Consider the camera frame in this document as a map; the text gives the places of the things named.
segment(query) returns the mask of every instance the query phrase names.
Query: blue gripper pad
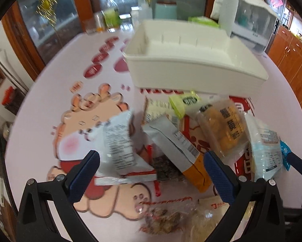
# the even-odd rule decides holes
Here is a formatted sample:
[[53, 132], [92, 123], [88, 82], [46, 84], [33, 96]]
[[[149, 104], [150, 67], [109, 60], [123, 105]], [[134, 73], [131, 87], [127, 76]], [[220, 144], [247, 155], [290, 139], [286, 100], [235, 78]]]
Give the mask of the blue gripper pad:
[[213, 151], [204, 154], [204, 167], [223, 202], [233, 204], [239, 184], [232, 169], [224, 165]]
[[89, 151], [86, 157], [79, 165], [74, 166], [67, 174], [70, 177], [68, 188], [68, 200], [70, 203], [76, 203], [83, 197], [89, 182], [92, 180], [100, 165], [100, 156], [94, 150]]

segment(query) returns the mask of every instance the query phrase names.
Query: light blue package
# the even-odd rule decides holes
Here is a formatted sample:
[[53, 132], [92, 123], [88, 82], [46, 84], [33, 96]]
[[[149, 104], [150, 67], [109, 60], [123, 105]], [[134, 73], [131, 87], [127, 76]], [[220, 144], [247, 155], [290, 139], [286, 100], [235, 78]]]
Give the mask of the light blue package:
[[252, 149], [251, 172], [253, 181], [268, 181], [282, 168], [280, 139], [275, 131], [251, 114], [244, 114], [247, 136]]
[[285, 142], [280, 140], [280, 147], [281, 147], [281, 153], [282, 153], [282, 163], [287, 171], [290, 170], [290, 164], [287, 162], [287, 155], [291, 153], [290, 148], [286, 145]]

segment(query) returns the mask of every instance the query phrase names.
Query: teal container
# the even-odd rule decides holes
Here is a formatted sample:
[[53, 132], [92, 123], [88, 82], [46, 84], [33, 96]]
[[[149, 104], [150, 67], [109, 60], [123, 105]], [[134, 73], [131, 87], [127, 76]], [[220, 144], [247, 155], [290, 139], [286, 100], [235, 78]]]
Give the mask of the teal container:
[[155, 5], [155, 19], [177, 20], [177, 3], [175, 1], [158, 1]]

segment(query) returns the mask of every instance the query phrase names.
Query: snack package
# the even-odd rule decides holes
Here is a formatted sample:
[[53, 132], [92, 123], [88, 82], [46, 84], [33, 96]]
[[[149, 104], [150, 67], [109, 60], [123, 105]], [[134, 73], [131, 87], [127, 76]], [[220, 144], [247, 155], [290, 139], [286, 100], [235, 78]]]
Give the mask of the snack package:
[[194, 23], [220, 28], [220, 25], [218, 23], [205, 16], [188, 17], [188, 22], [194, 22]]
[[[176, 116], [175, 111], [169, 102], [153, 100], [146, 97], [142, 125], [153, 121], [162, 115], [166, 115], [176, 128], [179, 129], [182, 126], [181, 121]], [[179, 169], [164, 154], [157, 157], [153, 157], [152, 154], [151, 159], [151, 165], [154, 167], [159, 181], [170, 180], [182, 175]]]
[[145, 223], [140, 231], [153, 235], [182, 231], [188, 215], [194, 209], [191, 197], [145, 203], [150, 207], [144, 213]]
[[212, 150], [226, 164], [233, 164], [248, 144], [244, 115], [234, 102], [222, 100], [200, 108], [197, 121]]
[[211, 103], [220, 96], [211, 95], [206, 98], [200, 98], [198, 94], [191, 91], [190, 94], [169, 96], [169, 102], [179, 119], [183, 119], [185, 115], [194, 117], [200, 107]]
[[250, 114], [244, 117], [252, 150], [252, 179], [264, 178], [267, 181], [282, 167], [279, 136], [258, 118]]
[[[254, 202], [250, 202], [231, 241], [242, 235], [253, 207]], [[182, 242], [204, 242], [221, 221], [228, 208], [229, 204], [223, 202], [219, 195], [200, 199], [196, 209], [193, 210], [187, 219]]]
[[287, 162], [287, 155], [291, 153], [291, 149], [287, 146], [287, 144], [280, 140], [280, 147], [282, 153], [282, 163], [287, 171], [290, 170], [290, 164]]
[[180, 120], [169, 102], [146, 98], [142, 124], [153, 121], [162, 115], [167, 115], [175, 127], [180, 128]]
[[98, 123], [85, 136], [87, 150], [96, 150], [100, 166], [95, 185], [108, 186], [156, 180], [156, 173], [132, 148], [129, 128], [132, 111], [124, 111], [104, 123]]
[[211, 180], [204, 168], [203, 154], [166, 116], [145, 124], [142, 129], [199, 192], [208, 189]]

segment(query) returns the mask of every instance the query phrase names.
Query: blue package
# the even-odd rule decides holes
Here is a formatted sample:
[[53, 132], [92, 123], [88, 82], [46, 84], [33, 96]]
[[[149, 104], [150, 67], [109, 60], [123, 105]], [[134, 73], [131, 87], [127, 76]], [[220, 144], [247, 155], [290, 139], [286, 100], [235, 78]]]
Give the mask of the blue package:
[[291, 153], [290, 148], [286, 145], [285, 142], [280, 140], [280, 147], [282, 153], [282, 163], [287, 171], [290, 170], [290, 164], [287, 162], [287, 154]]

